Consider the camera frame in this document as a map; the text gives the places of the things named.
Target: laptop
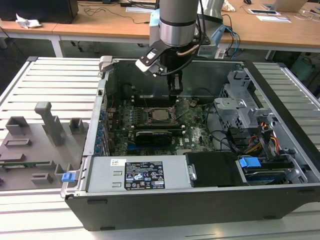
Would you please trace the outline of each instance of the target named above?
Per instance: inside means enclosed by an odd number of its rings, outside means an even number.
[[[271,11],[297,13],[308,0],[276,0],[274,4],[263,3]]]

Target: gray 3d printed holder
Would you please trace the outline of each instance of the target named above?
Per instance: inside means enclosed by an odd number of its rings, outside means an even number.
[[[60,188],[63,173],[80,167],[88,124],[81,118],[60,123],[50,102],[35,112],[44,124],[28,124],[23,116],[9,119],[0,146],[0,191]]]

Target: blue cable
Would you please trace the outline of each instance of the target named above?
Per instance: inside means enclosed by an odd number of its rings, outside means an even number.
[[[235,50],[234,50],[234,53],[232,54],[232,56],[230,58],[232,60],[232,59],[234,59],[235,54],[236,54],[236,52],[238,50],[238,47],[239,47],[238,39],[237,39],[237,35],[230,28],[228,28],[227,26],[225,26],[225,28],[235,37]]]

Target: motherboard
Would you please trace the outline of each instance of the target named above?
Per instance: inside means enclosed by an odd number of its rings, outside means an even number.
[[[213,151],[213,139],[206,127],[209,104],[196,98],[182,98],[175,104],[143,105],[123,100],[108,110],[111,156],[183,155]]]

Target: power supply label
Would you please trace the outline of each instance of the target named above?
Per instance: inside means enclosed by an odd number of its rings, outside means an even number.
[[[126,162],[124,188],[126,190],[165,189],[162,161]]]

